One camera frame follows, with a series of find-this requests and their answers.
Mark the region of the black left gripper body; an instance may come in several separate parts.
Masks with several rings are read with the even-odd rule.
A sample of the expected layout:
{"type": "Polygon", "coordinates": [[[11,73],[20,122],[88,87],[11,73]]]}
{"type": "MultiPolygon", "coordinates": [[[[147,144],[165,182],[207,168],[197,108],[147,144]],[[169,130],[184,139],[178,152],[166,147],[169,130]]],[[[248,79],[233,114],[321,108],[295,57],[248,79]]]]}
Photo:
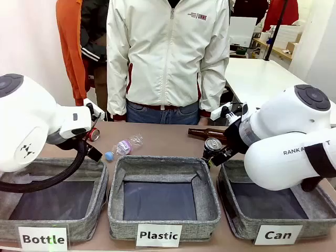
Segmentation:
{"type": "Polygon", "coordinates": [[[82,133],[63,142],[61,149],[65,151],[76,151],[76,154],[86,155],[89,146],[92,145],[87,142],[86,134],[82,133]]]}

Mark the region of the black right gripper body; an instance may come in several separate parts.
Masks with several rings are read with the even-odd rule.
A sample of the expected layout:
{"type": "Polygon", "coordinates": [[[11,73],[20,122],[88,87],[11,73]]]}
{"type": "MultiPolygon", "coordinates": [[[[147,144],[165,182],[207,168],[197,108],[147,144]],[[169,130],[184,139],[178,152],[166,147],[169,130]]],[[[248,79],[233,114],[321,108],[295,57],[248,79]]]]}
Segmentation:
{"type": "Polygon", "coordinates": [[[243,142],[239,134],[240,124],[241,120],[236,120],[224,131],[226,149],[235,153],[245,154],[248,150],[248,146],[243,142]]]}

